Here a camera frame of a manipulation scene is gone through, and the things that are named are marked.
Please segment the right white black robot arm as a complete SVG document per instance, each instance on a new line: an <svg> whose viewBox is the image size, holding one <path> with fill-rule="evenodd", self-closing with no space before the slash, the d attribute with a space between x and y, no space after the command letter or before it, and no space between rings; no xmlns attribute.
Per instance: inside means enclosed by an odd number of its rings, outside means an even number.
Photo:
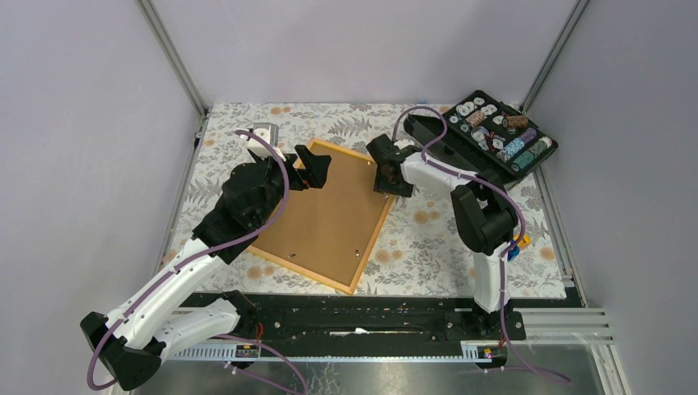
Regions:
<svg viewBox="0 0 698 395"><path fill-rule="evenodd" d="M519 224L512 199L497 173L448 165L408 141L380 135L367 144L377 164L375 191L409 198L418 187L451 200L459 238L472 251L476 283L473 331L492 339L505 327L499 311L509 300L502 281L501 254Z"/></svg>

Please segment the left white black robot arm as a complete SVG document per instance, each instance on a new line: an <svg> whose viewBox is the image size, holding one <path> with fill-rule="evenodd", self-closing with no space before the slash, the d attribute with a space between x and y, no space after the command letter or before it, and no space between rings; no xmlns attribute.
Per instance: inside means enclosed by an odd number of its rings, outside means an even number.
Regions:
<svg viewBox="0 0 698 395"><path fill-rule="evenodd" d="M87 383L100 391L94 370L102 364L124 390L143 385L173 354L212 337L262 333L257 309L228 291L194 312L170 315L206 279L244 252L282 213L292 190L322 188L331 157L298 145L293 154L268 152L236 166L214 208L178 254L135 295L108 314L90 312L80 322L93 356Z"/></svg>

